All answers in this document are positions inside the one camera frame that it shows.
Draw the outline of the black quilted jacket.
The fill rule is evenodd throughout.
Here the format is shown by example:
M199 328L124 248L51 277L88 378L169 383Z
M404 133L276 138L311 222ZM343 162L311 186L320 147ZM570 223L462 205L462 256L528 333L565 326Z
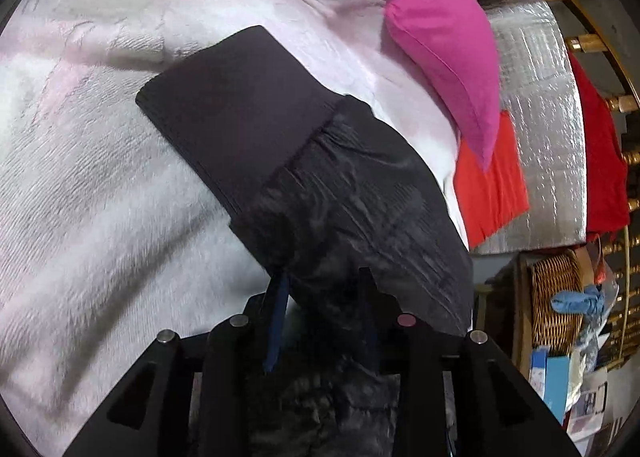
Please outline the black quilted jacket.
M420 155L259 26L136 101L270 278L257 339L209 353L244 375L232 451L448 455L454 391L434 337L470 326L471 260Z

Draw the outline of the white pink bed blanket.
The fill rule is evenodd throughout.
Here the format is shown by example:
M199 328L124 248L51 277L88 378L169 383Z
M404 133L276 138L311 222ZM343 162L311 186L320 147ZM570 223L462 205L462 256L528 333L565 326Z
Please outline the white pink bed blanket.
M450 218L458 135L388 39L384 0L22 0L1 36L1 394L59 456L152 337L201 333L267 285L227 214L134 102L253 25L430 167Z

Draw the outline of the wooden shelf unit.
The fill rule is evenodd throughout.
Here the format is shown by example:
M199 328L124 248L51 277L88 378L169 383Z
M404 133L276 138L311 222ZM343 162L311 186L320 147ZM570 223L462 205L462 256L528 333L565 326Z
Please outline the wooden shelf unit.
M572 249L511 255L495 276L475 286L474 326L527 376L534 350L542 347L551 356L572 352L582 317L555 312L551 299L563 290L583 291L584 276Z

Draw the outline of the light blue cloth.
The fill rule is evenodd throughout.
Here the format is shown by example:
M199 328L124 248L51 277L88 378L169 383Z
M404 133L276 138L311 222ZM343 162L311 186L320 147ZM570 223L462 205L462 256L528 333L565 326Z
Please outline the light blue cloth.
M551 307L555 313L597 316L605 309L604 293L594 285L583 291L562 290L551 299Z

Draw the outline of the red hanging cloth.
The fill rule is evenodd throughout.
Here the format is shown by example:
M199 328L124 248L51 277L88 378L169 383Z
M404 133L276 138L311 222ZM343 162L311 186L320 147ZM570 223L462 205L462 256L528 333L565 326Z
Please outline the red hanging cloth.
M587 170L586 240L593 241L630 223L627 165L608 104L575 55L568 52L568 58L582 105Z

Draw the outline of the silver foil insulation mat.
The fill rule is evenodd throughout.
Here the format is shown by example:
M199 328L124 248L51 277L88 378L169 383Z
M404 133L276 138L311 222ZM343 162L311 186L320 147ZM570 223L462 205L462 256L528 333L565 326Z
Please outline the silver foil insulation mat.
M475 249L477 255L581 243L587 226L582 105L559 24L544 0L484 0L500 64L529 210Z

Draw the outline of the red cushion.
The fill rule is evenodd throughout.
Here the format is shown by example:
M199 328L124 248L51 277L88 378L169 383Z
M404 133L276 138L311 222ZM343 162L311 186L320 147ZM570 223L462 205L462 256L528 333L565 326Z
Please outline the red cushion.
M468 142L461 140L454 191L471 249L529 210L518 142L507 110L500 114L497 142L486 170L480 168Z

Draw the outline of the magenta pillow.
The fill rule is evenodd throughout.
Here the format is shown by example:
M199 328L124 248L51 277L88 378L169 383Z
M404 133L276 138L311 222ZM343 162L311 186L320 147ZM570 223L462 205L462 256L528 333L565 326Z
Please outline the magenta pillow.
M484 169L500 119L499 58L477 0L386 0L390 36L424 73Z

